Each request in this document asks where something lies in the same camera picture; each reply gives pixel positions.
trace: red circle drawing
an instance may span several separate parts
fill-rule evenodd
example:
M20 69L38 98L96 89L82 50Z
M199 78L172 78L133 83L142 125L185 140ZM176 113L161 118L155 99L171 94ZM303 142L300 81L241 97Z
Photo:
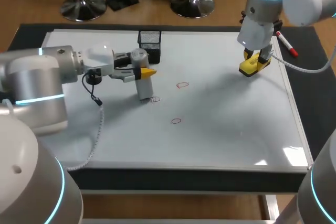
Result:
M187 86L189 86L188 82L180 82L178 84L176 84L176 86L180 89L180 88L185 88Z
M170 123L171 123L171 124L178 124L178 123L181 123L181 122L182 122L181 119L179 119L179 118L175 118L175 119L173 119Z
M154 103L154 102L160 102L160 101L161 101L160 97L152 97L152 99L151 99L152 103Z

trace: metal stand base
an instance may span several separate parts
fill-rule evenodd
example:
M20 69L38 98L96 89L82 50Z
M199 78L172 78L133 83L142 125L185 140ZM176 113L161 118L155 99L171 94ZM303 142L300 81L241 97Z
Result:
M77 22L96 19L105 11L105 0L65 0L61 6L62 16Z
M214 0L178 0L171 4L171 9L185 18L202 18L215 9Z

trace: pen holder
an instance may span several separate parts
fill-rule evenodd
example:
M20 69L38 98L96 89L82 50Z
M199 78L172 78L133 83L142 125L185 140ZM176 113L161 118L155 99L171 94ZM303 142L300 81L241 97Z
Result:
M161 31L139 31L138 44L146 50L150 64L160 63Z

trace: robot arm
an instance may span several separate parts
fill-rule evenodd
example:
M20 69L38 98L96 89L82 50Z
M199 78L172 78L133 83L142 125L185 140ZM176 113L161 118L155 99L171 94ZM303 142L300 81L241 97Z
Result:
M131 69L118 68L129 64ZM0 105L0 115L13 114L36 135L53 134L68 124L62 84L90 72L91 84L104 76L135 81L140 99L145 99L153 96L150 76L156 73L148 67L145 50L114 54L108 43L78 53L71 46L5 52L0 55L0 91L11 92L15 104Z
M336 15L336 0L247 0L238 42L245 47L245 60L250 60L255 50L261 52L257 65L252 68L246 62L240 65L240 71L246 76L270 64L270 41L282 7L289 21L297 26L311 25Z

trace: whiteboard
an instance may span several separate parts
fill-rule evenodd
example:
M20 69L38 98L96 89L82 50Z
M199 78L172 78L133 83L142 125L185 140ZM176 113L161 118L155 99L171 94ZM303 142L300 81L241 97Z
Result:
M104 78L95 95L106 120L88 167L307 172L312 158L284 66L273 59L245 77L237 36L163 32L152 102L139 101L134 82ZM44 46L82 51L109 41L114 52L129 52L139 47L137 38L137 31L55 30ZM72 166L90 153L99 110L80 78L63 89L69 127L41 140Z

